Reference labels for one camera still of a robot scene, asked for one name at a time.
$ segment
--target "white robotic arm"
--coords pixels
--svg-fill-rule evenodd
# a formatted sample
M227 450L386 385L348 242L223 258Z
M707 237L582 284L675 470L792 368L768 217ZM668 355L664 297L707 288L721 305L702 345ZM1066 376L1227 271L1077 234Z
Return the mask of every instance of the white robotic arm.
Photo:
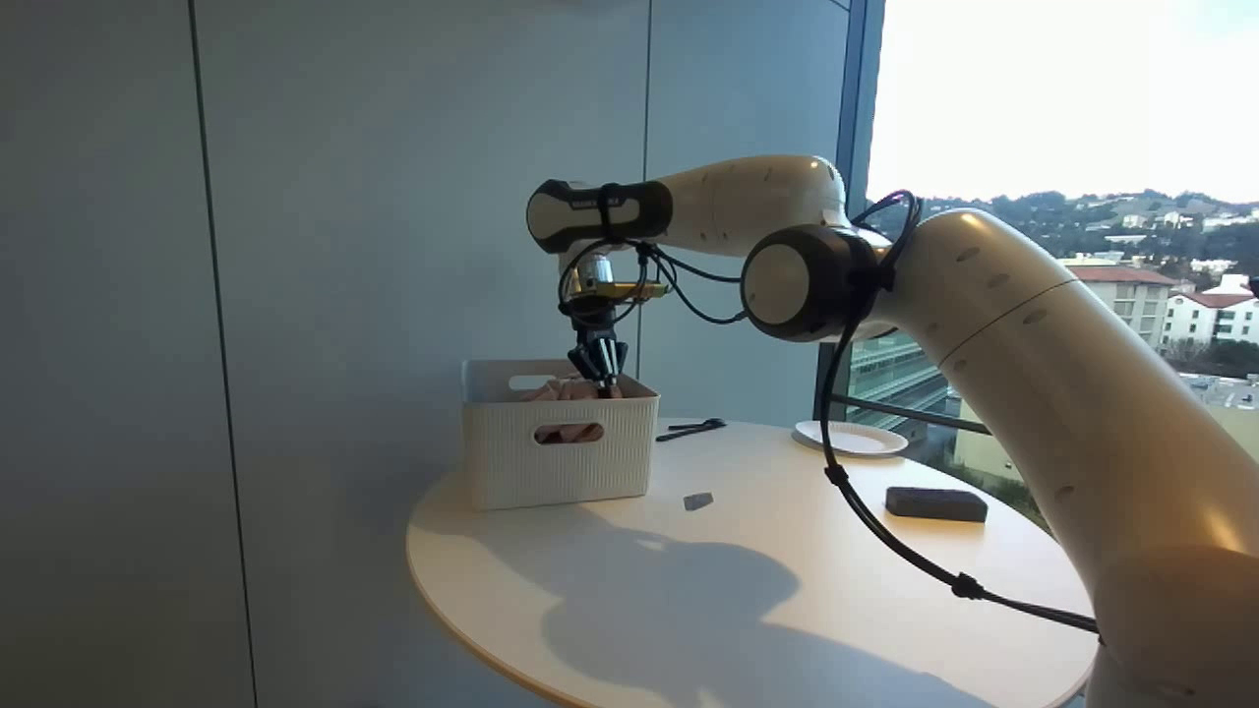
M875 317L931 355L1018 466L1095 599L1100 652L1091 706L1259 706L1254 460L1015 230L949 212L889 247L845 225L827 162L787 162L649 180L653 203L668 192L668 212L649 222L647 242L747 252L745 306L776 340L827 340ZM805 187L768 180L754 199L768 167ZM557 191L539 192L532 234L548 247L578 208L564 217L548 206L564 203ZM619 212L619 242L637 242L635 222L653 208ZM597 237L611 222L603 208L565 237Z

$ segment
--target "gray wall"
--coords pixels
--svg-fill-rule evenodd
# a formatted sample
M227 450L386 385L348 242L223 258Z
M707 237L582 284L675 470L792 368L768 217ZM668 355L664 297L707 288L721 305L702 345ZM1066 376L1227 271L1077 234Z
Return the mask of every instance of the gray wall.
M458 460L460 363L572 345L522 199L830 154L841 11L193 10L207 162L184 6L0 10L0 706L249 706L250 678L268 708L535 706L403 558ZM812 411L812 345L675 305L626 334L664 412Z

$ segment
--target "white table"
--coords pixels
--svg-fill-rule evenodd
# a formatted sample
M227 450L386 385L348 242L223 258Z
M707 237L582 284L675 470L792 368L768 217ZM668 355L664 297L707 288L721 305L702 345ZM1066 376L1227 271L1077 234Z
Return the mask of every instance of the white table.
M889 483L956 483L900 456L845 470L876 512ZM986 522L884 519L997 595L1091 616L1057 543L986 505ZM410 572L477 658L565 706L1061 706L1098 650L893 558L822 454L763 425L658 446L647 499L477 512L445 478Z

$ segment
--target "sky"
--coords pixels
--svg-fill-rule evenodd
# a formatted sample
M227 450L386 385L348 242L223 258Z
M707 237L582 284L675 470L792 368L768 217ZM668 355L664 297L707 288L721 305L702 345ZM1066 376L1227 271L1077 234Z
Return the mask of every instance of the sky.
M1259 203L1259 0L884 0L869 192Z

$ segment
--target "white box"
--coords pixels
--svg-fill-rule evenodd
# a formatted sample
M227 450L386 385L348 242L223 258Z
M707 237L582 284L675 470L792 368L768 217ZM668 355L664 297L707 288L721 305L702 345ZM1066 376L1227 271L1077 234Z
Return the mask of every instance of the white box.
M647 495L658 393L620 380L619 397L539 397L578 381L557 357L469 363L463 471L477 508Z

